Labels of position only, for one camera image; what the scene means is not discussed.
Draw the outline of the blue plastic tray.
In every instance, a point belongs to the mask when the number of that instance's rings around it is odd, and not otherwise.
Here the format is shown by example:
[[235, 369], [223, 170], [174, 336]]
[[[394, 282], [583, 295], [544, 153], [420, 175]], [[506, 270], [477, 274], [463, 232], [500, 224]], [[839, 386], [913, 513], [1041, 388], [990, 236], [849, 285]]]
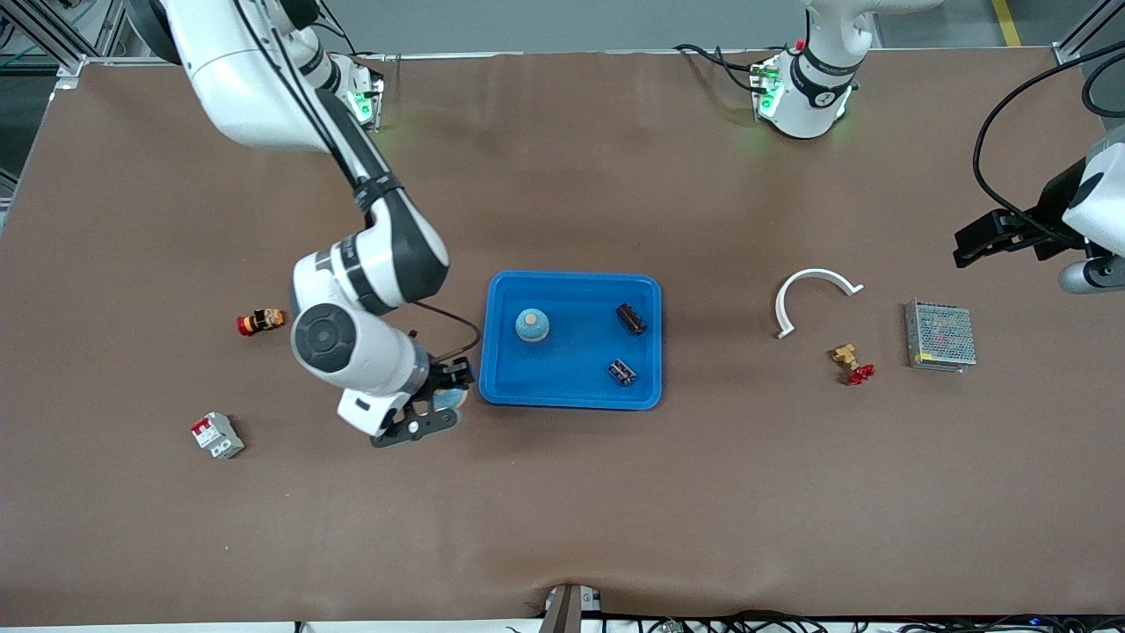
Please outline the blue plastic tray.
[[[615, 315], [627, 302], [648, 329], [631, 336]], [[549, 317], [541, 342], [519, 340], [518, 313]], [[608, 364], [621, 358], [634, 385], [618, 385]], [[664, 394], [663, 292], [650, 275], [502, 270], [490, 278], [483, 317], [479, 394], [490, 404], [647, 412]]]

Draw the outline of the metal mesh power supply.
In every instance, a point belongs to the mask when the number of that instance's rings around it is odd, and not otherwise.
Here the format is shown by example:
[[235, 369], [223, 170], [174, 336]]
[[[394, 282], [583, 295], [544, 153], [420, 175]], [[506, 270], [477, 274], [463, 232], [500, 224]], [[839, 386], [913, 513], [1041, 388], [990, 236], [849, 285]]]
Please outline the metal mesh power supply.
[[904, 304], [909, 367], [963, 373], [976, 365], [971, 313], [940, 302]]

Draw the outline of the white curved plastic clamp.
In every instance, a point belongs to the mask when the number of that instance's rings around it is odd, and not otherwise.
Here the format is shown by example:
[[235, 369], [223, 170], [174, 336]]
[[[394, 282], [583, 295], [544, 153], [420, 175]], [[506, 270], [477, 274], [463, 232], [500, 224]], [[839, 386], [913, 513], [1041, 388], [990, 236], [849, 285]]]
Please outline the white curved plastic clamp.
[[791, 273], [788, 278], [782, 281], [782, 284], [777, 288], [777, 292], [773, 299], [773, 311], [775, 322], [777, 324], [776, 340], [784, 340], [795, 332], [795, 325], [788, 316], [788, 291], [790, 288], [798, 283], [800, 280], [824, 280], [828, 281], [832, 286], [839, 289], [839, 291], [846, 296], [855, 296], [864, 291], [865, 286], [860, 283], [852, 283], [850, 280], [840, 275], [840, 273], [832, 272], [832, 270], [826, 268], [806, 268], [796, 270], [796, 272]]

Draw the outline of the orange red push button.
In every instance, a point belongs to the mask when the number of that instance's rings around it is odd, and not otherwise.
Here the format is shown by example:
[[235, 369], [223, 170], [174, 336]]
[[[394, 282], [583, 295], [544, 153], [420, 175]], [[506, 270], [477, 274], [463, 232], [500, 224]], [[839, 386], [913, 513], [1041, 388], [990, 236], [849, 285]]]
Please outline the orange red push button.
[[281, 328], [286, 320], [286, 313], [281, 309], [256, 309], [245, 316], [238, 316], [236, 329], [241, 336], [252, 337], [260, 332]]

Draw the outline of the white red circuit breaker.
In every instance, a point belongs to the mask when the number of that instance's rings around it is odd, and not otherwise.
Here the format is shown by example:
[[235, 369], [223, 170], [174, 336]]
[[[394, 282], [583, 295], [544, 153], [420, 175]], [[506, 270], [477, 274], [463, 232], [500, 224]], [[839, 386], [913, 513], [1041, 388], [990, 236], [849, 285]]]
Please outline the white red circuit breaker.
[[237, 456], [245, 449], [244, 441], [237, 436], [230, 417], [219, 412], [209, 412], [200, 421], [194, 422], [190, 433], [198, 446], [218, 460]]

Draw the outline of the aluminium frame profile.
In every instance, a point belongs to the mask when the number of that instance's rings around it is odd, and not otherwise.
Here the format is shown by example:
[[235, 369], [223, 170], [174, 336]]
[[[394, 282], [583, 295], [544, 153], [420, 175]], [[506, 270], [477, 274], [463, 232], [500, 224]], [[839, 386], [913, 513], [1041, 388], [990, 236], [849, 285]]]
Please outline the aluminium frame profile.
[[1077, 58], [1091, 47], [1100, 31], [1120, 15], [1125, 15], [1125, 0], [1096, 0], [1089, 9], [1061, 38], [1052, 45], [1060, 63]]
[[0, 0], [0, 76], [52, 76], [76, 87], [90, 62], [124, 39], [126, 0]]

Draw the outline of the grey metal post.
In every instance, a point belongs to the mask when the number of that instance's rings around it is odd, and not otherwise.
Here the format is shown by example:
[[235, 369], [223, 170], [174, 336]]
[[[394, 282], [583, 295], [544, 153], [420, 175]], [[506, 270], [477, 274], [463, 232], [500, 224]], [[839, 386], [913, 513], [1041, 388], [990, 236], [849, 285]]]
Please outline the grey metal post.
[[594, 586], [555, 586], [544, 602], [538, 633], [584, 633], [584, 622], [601, 621], [601, 593]]

